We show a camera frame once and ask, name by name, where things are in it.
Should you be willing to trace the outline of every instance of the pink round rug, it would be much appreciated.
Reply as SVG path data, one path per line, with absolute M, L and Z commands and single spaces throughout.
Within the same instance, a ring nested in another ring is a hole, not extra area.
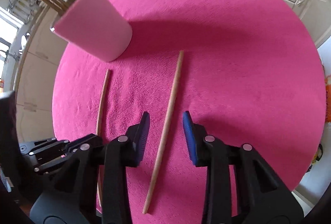
M 322 135 L 325 85 L 314 43 L 287 4 L 109 1 L 132 25 L 131 43 L 111 63 L 68 45 L 55 80 L 53 122 L 58 139 L 95 133 L 107 69 L 112 75 L 104 141 L 125 134 L 143 111 L 150 113 L 144 159 L 127 169 L 133 223 L 201 221 L 206 169 L 189 160 L 181 123 L 185 110 L 226 144 L 252 144 L 294 189 Z M 143 215 L 179 50 L 185 51 L 184 62 L 168 144 L 149 214 Z

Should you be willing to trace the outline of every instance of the window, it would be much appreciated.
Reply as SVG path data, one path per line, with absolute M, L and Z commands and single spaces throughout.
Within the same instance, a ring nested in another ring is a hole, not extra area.
M 13 43 L 17 34 L 17 28 L 0 18 L 0 38 L 3 42 Z M 0 42 L 0 78 L 2 77 L 3 66 L 7 57 L 6 52 L 9 50 L 8 44 Z

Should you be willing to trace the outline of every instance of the pink cup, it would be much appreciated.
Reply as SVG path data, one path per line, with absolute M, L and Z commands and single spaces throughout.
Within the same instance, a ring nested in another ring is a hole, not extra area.
M 51 29 L 105 62 L 128 47 L 132 28 L 108 0 L 76 0 Z

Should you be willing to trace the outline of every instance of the orange object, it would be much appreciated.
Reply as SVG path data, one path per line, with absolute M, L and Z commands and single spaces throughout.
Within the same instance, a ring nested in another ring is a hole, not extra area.
M 0 79 L 0 93 L 3 92 L 3 84 L 4 84 L 4 81 L 2 79 Z
M 331 122 L 331 76 L 326 77 L 326 114 L 325 122 Z

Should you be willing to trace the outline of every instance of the red object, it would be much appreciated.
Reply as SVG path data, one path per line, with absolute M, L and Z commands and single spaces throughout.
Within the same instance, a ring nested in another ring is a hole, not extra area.
M 52 114 L 58 139 L 94 133 L 107 69 L 112 77 L 103 112 L 105 141 L 125 134 L 143 111 L 150 113 L 144 159 L 127 169 L 133 223 L 201 222 L 206 169 L 189 160 L 185 110 L 226 144 L 252 144 L 294 189 L 322 136 L 325 83 L 314 42 L 288 5 L 283 0 L 109 1 L 132 26 L 130 45 L 104 63 L 69 44 L 55 79 Z M 167 147 L 149 214 L 143 215 L 180 50 L 184 60 Z

